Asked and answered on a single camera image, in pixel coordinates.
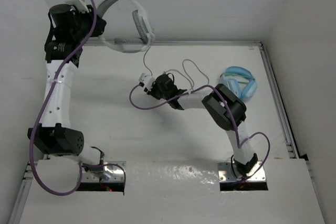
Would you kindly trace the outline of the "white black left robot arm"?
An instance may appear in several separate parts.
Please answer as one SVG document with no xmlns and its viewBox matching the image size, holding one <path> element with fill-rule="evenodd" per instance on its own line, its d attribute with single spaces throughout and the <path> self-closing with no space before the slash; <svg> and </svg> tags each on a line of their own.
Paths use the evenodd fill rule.
<svg viewBox="0 0 336 224">
<path fill-rule="evenodd" d="M 82 43 L 86 37 L 101 35 L 106 22 L 94 17 L 91 5 L 83 12 L 75 5 L 55 5 L 49 9 L 48 18 L 50 29 L 44 47 L 47 105 L 37 124 L 34 145 L 43 154 L 67 157 L 89 166 L 99 165 L 103 152 L 85 143 L 83 133 L 71 128 L 69 108 Z"/>
</svg>

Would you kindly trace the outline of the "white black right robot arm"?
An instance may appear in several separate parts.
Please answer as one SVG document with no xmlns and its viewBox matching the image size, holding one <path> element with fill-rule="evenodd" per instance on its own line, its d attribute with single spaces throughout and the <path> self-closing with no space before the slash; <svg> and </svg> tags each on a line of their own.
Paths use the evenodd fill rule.
<svg viewBox="0 0 336 224">
<path fill-rule="evenodd" d="M 165 100 L 176 110 L 205 109 L 214 122 L 226 132 L 231 143 L 237 171 L 247 177 L 258 157 L 247 143 L 246 106 L 228 87 L 218 84 L 211 93 L 179 89 L 168 74 L 157 78 L 141 74 L 139 84 L 147 95 Z"/>
</svg>

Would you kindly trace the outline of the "white grey headphones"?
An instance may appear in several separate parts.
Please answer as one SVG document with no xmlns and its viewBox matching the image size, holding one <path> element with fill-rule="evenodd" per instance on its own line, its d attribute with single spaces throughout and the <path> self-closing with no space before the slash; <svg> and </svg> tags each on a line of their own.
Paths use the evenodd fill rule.
<svg viewBox="0 0 336 224">
<path fill-rule="evenodd" d="M 97 7 L 97 14 L 103 18 L 107 10 L 119 0 L 104 0 Z M 102 35 L 98 38 L 108 48 L 122 53 L 137 53 L 147 51 L 155 41 L 154 28 L 151 26 L 148 14 L 144 7 L 136 0 L 131 1 L 136 10 L 132 12 L 132 18 L 138 31 L 139 38 L 115 38 L 113 43 L 109 43 Z"/>
</svg>

